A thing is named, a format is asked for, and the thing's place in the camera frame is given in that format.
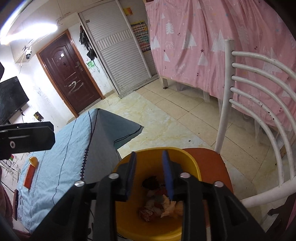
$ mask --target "yellow trash can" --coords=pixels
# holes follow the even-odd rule
[[[166,216],[152,222],[145,222],[139,217],[139,208],[147,201],[147,189],[142,182],[151,176],[164,183],[162,152],[168,150],[170,160],[181,165],[184,172],[189,172],[201,180],[200,170],[195,159],[186,151],[174,147],[150,148],[137,153],[137,166],[131,196],[127,202],[116,202],[117,232],[134,241],[178,241],[181,240],[182,217],[174,219]],[[129,161],[131,154],[117,166]]]

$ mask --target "orange object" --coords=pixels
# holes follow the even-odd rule
[[[197,162],[203,182],[213,184],[215,181],[222,181],[233,193],[230,177],[220,154],[206,148],[185,148],[183,150],[188,152]],[[209,227],[208,205],[205,200],[203,200],[203,203],[206,227]]]
[[[29,158],[30,165],[27,170],[26,178],[24,180],[24,187],[30,189],[34,177],[35,169],[38,166],[38,159],[34,156]]]

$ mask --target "orange chair seat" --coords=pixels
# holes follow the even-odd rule
[[[233,193],[229,174],[220,154],[206,148],[185,148],[183,150],[196,160],[203,182],[213,184],[215,181],[221,181]],[[206,227],[209,227],[210,219],[206,202],[204,205]]]

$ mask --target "bed leg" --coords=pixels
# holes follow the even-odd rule
[[[161,86],[163,87],[163,89],[167,89],[168,88],[168,81],[165,78],[159,77],[159,81],[161,83]]]

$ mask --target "brown wooden door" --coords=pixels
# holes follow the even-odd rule
[[[66,33],[39,55],[57,88],[76,113],[100,98]]]

